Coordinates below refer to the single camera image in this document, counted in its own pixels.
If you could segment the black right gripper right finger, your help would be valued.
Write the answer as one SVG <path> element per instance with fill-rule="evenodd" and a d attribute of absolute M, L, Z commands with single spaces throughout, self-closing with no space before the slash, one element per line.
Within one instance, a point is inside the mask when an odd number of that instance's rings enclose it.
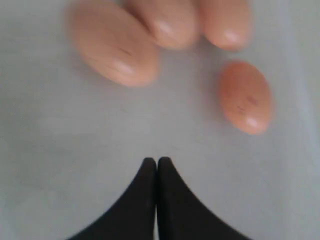
<path fill-rule="evenodd" d="M 247 240 L 213 214 L 188 188 L 172 160 L 157 168 L 157 225 L 160 240 Z"/>

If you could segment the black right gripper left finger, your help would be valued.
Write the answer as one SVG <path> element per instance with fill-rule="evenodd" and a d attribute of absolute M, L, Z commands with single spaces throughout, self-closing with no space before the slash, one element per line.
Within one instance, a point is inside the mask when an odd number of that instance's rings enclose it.
<path fill-rule="evenodd" d="M 147 157 L 121 197 L 72 240 L 153 240 L 157 164 Z"/>

